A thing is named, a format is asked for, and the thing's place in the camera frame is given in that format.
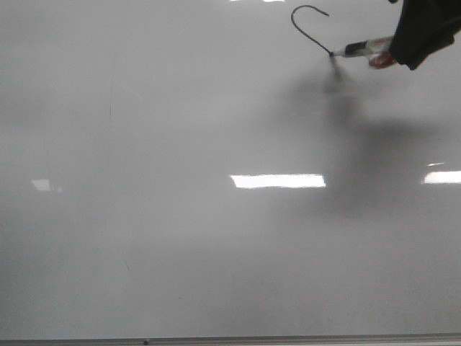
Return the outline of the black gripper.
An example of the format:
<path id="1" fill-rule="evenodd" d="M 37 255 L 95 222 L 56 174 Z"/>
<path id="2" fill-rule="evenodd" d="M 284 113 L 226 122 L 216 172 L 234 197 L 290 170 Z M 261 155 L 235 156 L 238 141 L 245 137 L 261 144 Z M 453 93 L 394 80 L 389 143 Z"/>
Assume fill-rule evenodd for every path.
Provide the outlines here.
<path id="1" fill-rule="evenodd" d="M 459 1 L 404 1 L 389 52 L 413 71 L 452 45 L 459 32 Z"/>

